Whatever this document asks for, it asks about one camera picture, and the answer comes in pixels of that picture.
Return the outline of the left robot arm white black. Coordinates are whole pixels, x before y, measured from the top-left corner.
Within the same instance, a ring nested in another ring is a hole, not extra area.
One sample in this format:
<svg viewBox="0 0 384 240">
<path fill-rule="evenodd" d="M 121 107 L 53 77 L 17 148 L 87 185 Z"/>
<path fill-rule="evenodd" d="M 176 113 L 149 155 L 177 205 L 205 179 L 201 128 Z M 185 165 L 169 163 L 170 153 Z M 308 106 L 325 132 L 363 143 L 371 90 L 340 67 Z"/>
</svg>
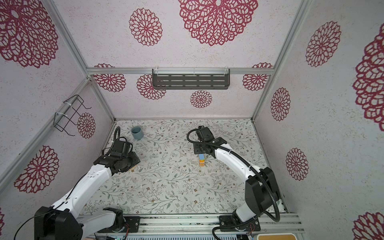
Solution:
<svg viewBox="0 0 384 240">
<path fill-rule="evenodd" d="M 130 152 L 122 157 L 100 156 L 90 170 L 61 199 L 35 213 L 36 240 L 82 240 L 96 232 L 120 233 L 127 223 L 122 210 L 105 208 L 96 216 L 80 217 L 80 212 L 92 195 L 116 173 L 125 173 L 140 163 Z"/>
</svg>

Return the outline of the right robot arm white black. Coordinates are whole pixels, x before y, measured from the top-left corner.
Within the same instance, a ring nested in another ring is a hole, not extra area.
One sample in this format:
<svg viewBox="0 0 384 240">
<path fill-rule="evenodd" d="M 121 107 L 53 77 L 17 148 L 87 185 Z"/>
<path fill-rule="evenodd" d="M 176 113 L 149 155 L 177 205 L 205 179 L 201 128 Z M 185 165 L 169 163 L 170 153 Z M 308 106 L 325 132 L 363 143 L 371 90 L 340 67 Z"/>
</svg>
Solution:
<svg viewBox="0 0 384 240">
<path fill-rule="evenodd" d="M 238 224 L 249 222 L 262 215 L 268 216 L 274 222 L 281 220 L 278 207 L 279 188 L 274 172 L 270 168 L 263 169 L 251 164 L 222 138 L 211 142 L 188 141 L 194 145 L 194 150 L 199 154 L 210 155 L 224 163 L 244 182 L 245 203 L 233 213 L 233 218 Z"/>
</svg>

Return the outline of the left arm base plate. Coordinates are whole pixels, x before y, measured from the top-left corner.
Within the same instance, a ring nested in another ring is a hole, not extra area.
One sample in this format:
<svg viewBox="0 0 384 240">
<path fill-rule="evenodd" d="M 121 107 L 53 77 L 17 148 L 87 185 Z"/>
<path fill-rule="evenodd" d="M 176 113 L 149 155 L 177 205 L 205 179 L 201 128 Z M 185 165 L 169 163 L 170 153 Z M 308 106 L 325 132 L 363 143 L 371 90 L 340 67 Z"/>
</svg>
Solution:
<svg viewBox="0 0 384 240">
<path fill-rule="evenodd" d="M 137 233 L 139 231 L 141 217 L 123 217 L 123 220 L 117 220 L 109 228 L 102 229 L 98 233 Z"/>
</svg>

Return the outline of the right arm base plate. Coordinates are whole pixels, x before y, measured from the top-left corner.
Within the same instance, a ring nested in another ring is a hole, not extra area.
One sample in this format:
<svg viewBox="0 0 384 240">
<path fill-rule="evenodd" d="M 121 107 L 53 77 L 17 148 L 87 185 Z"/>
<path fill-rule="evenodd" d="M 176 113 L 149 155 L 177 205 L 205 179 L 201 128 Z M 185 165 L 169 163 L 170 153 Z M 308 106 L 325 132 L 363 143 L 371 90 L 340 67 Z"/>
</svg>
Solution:
<svg viewBox="0 0 384 240">
<path fill-rule="evenodd" d="M 258 232 L 261 226 L 258 218 L 251 218 L 241 222 L 234 216 L 220 215 L 219 225 L 221 232 Z"/>
</svg>

